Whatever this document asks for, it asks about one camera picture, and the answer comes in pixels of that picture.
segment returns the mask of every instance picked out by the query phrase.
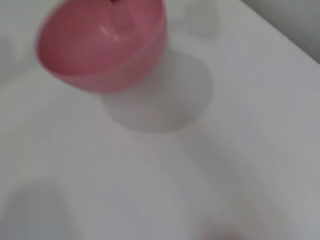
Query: white tabletop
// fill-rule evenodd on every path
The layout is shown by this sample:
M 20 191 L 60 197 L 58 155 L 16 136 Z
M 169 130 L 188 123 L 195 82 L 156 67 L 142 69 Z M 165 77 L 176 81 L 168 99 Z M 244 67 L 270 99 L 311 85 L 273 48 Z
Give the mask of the white tabletop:
M 56 3 L 0 3 L 0 239 L 320 238 L 318 64 L 239 0 L 167 0 L 158 68 L 86 93 L 33 57 Z

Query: pink bowl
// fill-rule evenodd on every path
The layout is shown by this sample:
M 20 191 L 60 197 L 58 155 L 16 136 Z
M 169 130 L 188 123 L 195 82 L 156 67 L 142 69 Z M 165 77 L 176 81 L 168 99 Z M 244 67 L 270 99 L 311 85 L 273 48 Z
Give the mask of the pink bowl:
M 167 42 L 163 0 L 68 0 L 42 27 L 42 66 L 76 88 L 116 92 L 153 68 Z

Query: white object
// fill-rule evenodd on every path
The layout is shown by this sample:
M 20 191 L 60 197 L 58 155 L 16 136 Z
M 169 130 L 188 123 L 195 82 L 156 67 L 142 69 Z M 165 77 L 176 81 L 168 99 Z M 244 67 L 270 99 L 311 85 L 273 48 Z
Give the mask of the white object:
M 171 64 L 101 97 L 28 55 L 54 4 L 0 3 L 1 239 L 320 238 L 318 64 L 239 0 L 172 0 Z

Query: gray wall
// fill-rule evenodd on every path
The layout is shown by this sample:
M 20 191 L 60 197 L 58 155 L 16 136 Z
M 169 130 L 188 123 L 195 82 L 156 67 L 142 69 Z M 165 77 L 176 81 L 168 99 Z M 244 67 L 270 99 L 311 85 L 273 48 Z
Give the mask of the gray wall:
M 243 0 L 320 62 L 320 0 Z

